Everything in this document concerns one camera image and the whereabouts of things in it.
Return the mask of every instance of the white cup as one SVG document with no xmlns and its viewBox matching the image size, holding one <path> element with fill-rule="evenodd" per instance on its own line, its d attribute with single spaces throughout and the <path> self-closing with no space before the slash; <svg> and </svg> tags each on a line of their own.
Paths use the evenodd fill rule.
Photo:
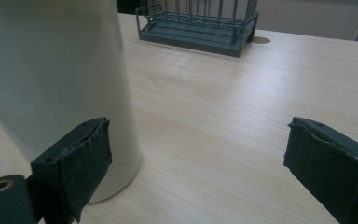
<svg viewBox="0 0 358 224">
<path fill-rule="evenodd" d="M 113 163 L 91 203 L 141 161 L 115 0 L 0 0 L 0 121 L 32 161 L 76 125 L 107 117 Z"/>
</svg>

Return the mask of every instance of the table surface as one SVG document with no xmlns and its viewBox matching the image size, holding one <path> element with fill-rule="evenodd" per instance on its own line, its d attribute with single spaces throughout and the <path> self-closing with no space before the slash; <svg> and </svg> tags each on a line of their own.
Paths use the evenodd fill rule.
<svg viewBox="0 0 358 224">
<path fill-rule="evenodd" d="M 256 31 L 240 58 L 138 40 L 120 15 L 142 167 L 81 223 L 337 223 L 283 167 L 292 117 L 358 141 L 358 42 Z M 0 126 L 0 176 L 29 175 Z"/>
</svg>

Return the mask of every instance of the wooden table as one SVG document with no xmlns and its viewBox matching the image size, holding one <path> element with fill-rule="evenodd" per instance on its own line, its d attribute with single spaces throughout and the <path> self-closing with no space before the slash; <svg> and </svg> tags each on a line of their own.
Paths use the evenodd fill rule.
<svg viewBox="0 0 358 224">
<path fill-rule="evenodd" d="M 142 167 L 82 223 L 337 223 L 283 167 L 294 116 L 358 141 L 358 43 L 257 31 L 240 58 L 138 40 L 120 15 Z M 30 174 L 0 127 L 0 175 Z"/>
</svg>

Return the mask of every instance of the dish rack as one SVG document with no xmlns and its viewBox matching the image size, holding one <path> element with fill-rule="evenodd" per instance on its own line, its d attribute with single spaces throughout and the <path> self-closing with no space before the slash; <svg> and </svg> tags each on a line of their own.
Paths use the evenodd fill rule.
<svg viewBox="0 0 358 224">
<path fill-rule="evenodd" d="M 142 1 L 135 10 L 139 38 L 161 44 L 240 57 L 252 42 L 257 0 Z M 140 16 L 147 19 L 141 29 Z"/>
</svg>

